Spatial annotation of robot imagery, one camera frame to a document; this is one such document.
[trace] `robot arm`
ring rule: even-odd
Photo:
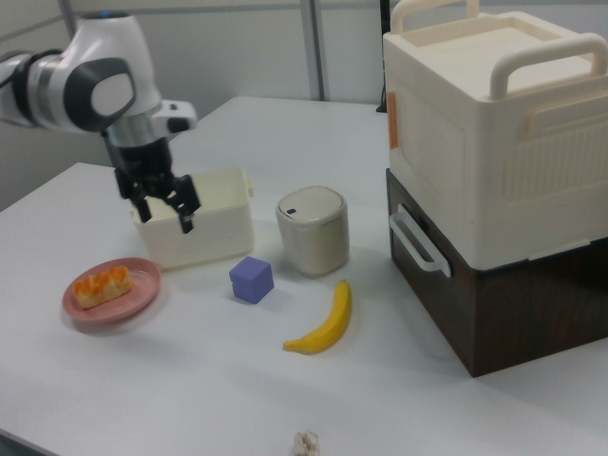
[[[17,51],[0,58],[0,120],[104,132],[119,154],[114,164],[121,196],[133,202],[142,222],[151,218],[150,196],[176,210],[184,233],[192,229],[199,198],[189,176],[173,176],[166,137],[194,128],[197,115],[189,103],[162,99],[134,17],[88,15],[63,52]]]

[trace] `banana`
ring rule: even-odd
[[[351,287],[346,280],[340,280],[333,291],[332,311],[327,320],[303,337],[283,342],[283,350],[313,354],[328,349],[344,334],[351,321],[351,313]]]

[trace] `dark brown box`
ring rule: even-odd
[[[449,263],[451,277],[423,271],[390,231],[393,261],[473,377],[608,336],[608,238],[476,271],[390,170],[387,191],[389,215],[402,204]]]

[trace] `food on plate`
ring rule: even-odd
[[[126,266],[116,266],[97,275],[77,280],[72,291],[84,309],[91,309],[124,295],[131,289],[131,276]]]

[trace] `plate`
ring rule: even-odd
[[[126,266],[131,275],[131,290],[91,309],[83,309],[72,292],[76,280],[95,276],[114,266]],[[144,258],[118,258],[84,271],[74,278],[64,292],[64,311],[73,319],[89,323],[111,323],[127,318],[154,299],[161,287],[161,268]]]

